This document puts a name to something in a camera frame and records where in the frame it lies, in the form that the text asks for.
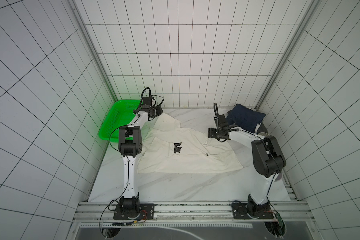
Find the white t shirt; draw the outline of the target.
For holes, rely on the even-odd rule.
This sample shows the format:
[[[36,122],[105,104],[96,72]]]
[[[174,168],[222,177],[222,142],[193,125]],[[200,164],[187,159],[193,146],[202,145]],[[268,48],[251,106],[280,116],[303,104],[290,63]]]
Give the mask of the white t shirt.
[[[228,143],[182,128],[180,121],[162,114],[143,140],[138,173],[218,174],[242,168]]]

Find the green plastic basket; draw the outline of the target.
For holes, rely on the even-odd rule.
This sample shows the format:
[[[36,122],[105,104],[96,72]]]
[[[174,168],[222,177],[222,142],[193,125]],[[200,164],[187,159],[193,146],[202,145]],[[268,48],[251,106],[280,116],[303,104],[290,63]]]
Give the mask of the green plastic basket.
[[[99,138],[104,141],[111,140],[111,142],[117,143],[118,130],[113,134],[112,132],[120,126],[130,124],[136,116],[133,110],[137,109],[139,103],[140,100],[120,100],[114,103],[102,123],[99,130]]]

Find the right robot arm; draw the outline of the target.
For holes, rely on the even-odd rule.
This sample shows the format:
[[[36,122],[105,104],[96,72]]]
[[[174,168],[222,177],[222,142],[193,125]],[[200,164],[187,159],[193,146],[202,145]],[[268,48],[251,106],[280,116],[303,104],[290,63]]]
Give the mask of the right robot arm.
[[[246,212],[257,219],[271,209],[269,193],[273,182],[286,166],[286,159],[274,136],[263,136],[229,125],[224,115],[216,115],[214,121],[216,127],[208,131],[210,139],[235,141],[252,151],[253,167],[258,176],[255,177],[255,188],[248,196]]]

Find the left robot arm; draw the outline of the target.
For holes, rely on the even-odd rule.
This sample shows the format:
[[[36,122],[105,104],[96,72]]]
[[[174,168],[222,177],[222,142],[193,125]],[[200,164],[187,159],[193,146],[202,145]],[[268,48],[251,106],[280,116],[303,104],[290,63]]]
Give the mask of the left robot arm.
[[[130,123],[118,128],[118,152],[123,157],[124,185],[118,205],[123,212],[139,213],[139,190],[135,184],[137,157],[143,149],[142,128],[148,121],[163,113],[161,104],[153,96],[141,97],[137,109],[133,110],[134,118]]]

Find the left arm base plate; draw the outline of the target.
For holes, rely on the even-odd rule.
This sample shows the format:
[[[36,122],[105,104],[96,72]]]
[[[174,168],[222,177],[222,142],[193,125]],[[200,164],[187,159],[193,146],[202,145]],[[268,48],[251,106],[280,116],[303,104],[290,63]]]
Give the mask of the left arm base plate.
[[[139,209],[121,207],[120,204],[114,210],[114,220],[142,221],[154,218],[155,204],[140,204]]]

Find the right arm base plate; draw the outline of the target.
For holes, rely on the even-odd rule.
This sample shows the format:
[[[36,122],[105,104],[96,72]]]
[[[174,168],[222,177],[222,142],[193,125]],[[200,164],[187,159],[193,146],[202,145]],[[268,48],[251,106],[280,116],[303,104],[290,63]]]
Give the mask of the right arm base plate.
[[[267,202],[262,205],[248,202],[241,203],[234,201],[231,204],[233,218],[236,220],[272,220],[274,214],[271,211],[270,203]]]

